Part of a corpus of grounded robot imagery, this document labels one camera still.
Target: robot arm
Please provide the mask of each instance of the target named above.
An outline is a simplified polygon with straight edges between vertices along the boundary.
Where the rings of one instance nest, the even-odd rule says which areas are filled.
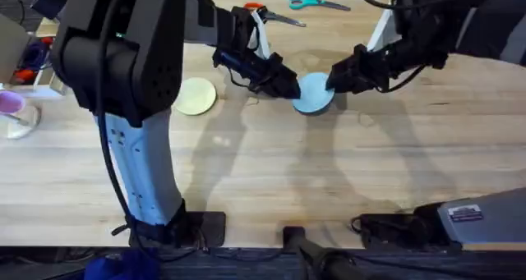
[[[484,57],[526,66],[526,0],[398,0],[393,7],[402,39],[368,52],[363,45],[354,55],[333,65],[327,88],[336,92],[382,93],[406,85],[424,67],[441,69],[450,53]],[[390,79],[414,73],[400,85]]]
[[[402,39],[372,52],[356,46],[354,55],[333,66],[327,88],[354,94],[395,91],[424,67],[444,67],[450,53],[526,67],[526,0],[394,0],[387,7],[405,7],[394,10]],[[390,86],[390,78],[414,68],[408,79]],[[424,205],[412,214],[362,214],[352,226],[366,248],[382,250],[524,242],[526,213],[517,205],[525,196],[523,188]]]
[[[107,25],[110,35],[103,37]],[[68,1],[51,60],[79,105],[90,110],[101,127],[106,166],[127,221],[113,234],[129,227],[131,243],[139,247],[139,237],[193,246],[203,236],[208,246],[223,244],[224,213],[187,212],[176,186],[168,139],[170,107],[182,79],[183,42],[215,47],[215,65],[249,78],[255,92],[299,97],[296,73],[279,55],[265,60],[247,47],[255,28],[248,10],[226,11],[211,0]],[[106,38],[106,53],[100,56]],[[103,80],[97,76],[101,64]],[[199,237],[196,228],[202,233]]]

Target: yellow disc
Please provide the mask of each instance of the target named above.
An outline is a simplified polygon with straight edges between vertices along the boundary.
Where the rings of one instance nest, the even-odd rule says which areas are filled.
[[[214,85],[203,78],[190,78],[181,83],[175,108],[188,116],[208,111],[215,103],[217,93]]]

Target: blue plate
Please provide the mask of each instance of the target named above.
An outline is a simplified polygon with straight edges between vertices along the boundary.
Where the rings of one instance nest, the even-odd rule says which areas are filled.
[[[293,99],[293,106],[299,112],[319,112],[335,97],[335,90],[325,90],[329,76],[322,72],[310,73],[299,80],[302,91],[300,99]]]

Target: scissors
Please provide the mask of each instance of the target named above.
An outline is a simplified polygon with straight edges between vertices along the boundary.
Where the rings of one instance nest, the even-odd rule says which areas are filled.
[[[306,24],[302,23],[301,21],[294,20],[292,18],[288,18],[286,16],[281,16],[279,14],[273,13],[272,11],[269,11],[266,6],[256,3],[256,2],[248,2],[244,6],[246,9],[249,10],[257,10],[257,13],[260,15],[261,19],[264,21],[281,21],[290,25],[296,25],[305,27]]]
[[[288,6],[294,10],[302,9],[305,6],[324,6],[343,11],[351,11],[351,8],[349,7],[336,4],[335,2],[329,2],[326,0],[290,0]]]

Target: wooden tabletop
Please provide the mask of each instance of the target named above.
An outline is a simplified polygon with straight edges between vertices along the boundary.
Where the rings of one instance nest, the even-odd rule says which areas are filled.
[[[366,44],[381,15],[362,0],[331,0],[351,12],[214,1],[228,9],[262,2],[307,23],[266,26],[271,50],[300,77],[328,73]],[[340,95],[328,113],[305,117],[287,100],[258,101],[233,86],[212,67],[213,52],[185,46],[184,77],[211,80],[219,100],[199,117],[174,111],[170,145],[187,207],[226,212],[226,246],[280,246],[282,228],[301,225],[324,246],[360,248],[346,227],[360,213],[526,186],[521,67],[452,56],[445,70],[426,69],[396,93]],[[35,133],[0,140],[0,245],[126,246],[127,233],[110,235],[123,213],[92,116],[72,96],[42,108]]]

